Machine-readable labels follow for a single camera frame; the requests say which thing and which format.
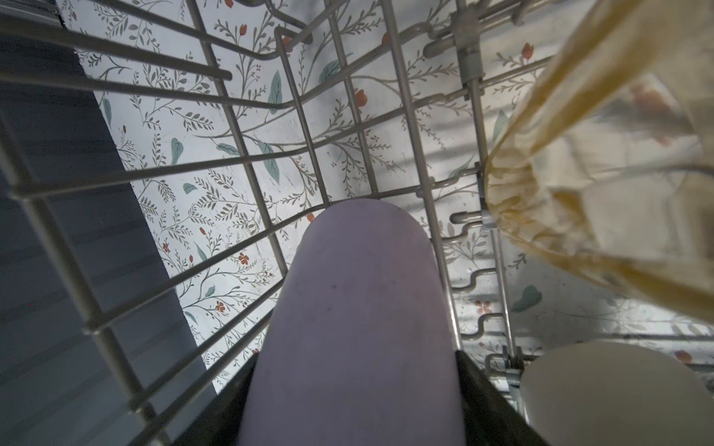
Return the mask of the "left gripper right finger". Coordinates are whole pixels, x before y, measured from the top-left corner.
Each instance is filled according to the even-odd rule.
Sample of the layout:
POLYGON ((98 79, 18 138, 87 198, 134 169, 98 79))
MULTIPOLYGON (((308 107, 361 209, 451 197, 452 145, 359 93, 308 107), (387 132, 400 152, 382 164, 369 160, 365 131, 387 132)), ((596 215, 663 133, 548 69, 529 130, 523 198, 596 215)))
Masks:
POLYGON ((455 352, 467 445, 547 446, 462 350, 455 352))

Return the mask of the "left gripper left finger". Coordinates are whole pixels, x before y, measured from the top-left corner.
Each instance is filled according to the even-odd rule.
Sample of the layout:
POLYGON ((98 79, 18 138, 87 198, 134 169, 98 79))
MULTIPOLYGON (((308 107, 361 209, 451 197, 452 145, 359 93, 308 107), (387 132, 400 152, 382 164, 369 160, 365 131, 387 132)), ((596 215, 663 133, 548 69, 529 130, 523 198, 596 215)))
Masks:
POLYGON ((236 445, 257 362, 254 354, 173 445, 236 445))

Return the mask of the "beige plastic cup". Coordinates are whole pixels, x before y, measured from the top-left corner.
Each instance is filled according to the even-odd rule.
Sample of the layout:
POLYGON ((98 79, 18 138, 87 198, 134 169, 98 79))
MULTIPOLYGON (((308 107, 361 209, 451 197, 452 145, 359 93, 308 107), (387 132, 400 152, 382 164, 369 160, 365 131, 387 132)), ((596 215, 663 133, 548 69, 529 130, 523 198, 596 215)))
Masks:
POLYGON ((550 445, 710 445, 713 398, 689 367, 652 349, 589 342, 526 366, 529 424, 550 445))

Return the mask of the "purple plastic cup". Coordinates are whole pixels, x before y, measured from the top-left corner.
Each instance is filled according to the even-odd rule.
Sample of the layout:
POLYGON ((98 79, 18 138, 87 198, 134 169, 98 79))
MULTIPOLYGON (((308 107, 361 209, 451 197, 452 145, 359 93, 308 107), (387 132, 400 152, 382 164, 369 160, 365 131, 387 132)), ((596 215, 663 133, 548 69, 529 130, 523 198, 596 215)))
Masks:
POLYGON ((462 445, 446 298, 416 219, 374 199, 308 226, 271 316, 241 445, 462 445))

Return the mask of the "grey wire dish rack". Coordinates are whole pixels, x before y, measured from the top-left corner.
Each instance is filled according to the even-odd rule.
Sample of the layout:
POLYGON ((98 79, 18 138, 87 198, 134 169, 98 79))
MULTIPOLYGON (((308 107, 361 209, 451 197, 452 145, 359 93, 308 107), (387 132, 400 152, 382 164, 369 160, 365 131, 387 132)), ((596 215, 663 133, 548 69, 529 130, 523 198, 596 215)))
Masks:
POLYGON ((1 6, 5 445, 713 442, 710 1, 1 6))

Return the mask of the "yellow glass cup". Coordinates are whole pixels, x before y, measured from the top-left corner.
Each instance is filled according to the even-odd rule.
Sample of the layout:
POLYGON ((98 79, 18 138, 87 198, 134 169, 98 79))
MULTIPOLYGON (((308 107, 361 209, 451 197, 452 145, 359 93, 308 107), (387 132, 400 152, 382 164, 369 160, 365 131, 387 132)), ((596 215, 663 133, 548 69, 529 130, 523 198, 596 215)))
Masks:
POLYGON ((712 321, 712 3, 595 3, 489 155, 485 202, 528 253, 712 321))

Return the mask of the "floral table mat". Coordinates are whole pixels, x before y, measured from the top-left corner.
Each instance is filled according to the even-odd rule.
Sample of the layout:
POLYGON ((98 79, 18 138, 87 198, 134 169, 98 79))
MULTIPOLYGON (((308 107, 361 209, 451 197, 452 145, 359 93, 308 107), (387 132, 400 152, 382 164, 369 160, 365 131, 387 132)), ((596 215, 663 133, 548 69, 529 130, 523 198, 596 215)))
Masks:
MULTIPOLYGON (((208 33, 247 49, 239 55, 214 48, 219 66, 234 74, 223 87, 239 101, 232 111, 106 91, 96 98, 125 169, 213 163, 208 170, 131 183, 168 274, 277 226, 272 236, 176 288, 193 337, 202 343, 278 280, 323 202, 396 191, 396 206, 421 225, 427 215, 413 191, 418 169, 390 54, 309 95, 342 67, 388 46, 379 2, 343 3, 314 30, 310 44, 288 45, 284 58, 273 55, 278 20, 268 7, 235 1, 198 7, 208 33), (261 54, 269 59, 262 61, 261 54)), ((503 247, 509 296, 500 297, 489 234, 450 219, 479 206, 473 112, 456 95, 457 57, 447 52, 429 59, 422 52, 429 40, 423 26, 445 26, 455 6, 397 1, 393 7, 399 28, 414 31, 403 56, 466 351, 500 373, 506 347, 501 314, 509 310, 526 357, 609 338, 662 352, 711 384, 709 325, 580 281, 512 245, 503 247)))

